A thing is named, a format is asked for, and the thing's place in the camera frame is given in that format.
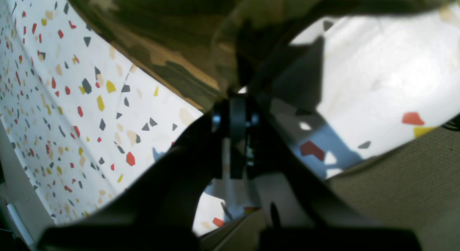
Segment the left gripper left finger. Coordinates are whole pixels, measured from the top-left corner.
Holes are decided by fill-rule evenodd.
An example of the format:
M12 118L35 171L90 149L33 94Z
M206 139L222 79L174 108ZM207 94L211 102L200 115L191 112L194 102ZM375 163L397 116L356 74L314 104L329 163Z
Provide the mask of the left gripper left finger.
M227 115L195 121L158 162L119 197L69 226L50 227L41 251L198 251L194 215L202 192L222 172Z

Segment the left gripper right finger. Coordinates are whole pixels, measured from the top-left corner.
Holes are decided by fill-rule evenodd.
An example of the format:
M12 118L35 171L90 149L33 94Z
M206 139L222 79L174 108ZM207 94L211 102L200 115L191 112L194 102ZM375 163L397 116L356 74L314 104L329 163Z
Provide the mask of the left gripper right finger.
M378 225L324 183L360 157L319 114L279 100L271 108L230 99L230 178L249 187L266 216L260 251L421 250L412 231Z

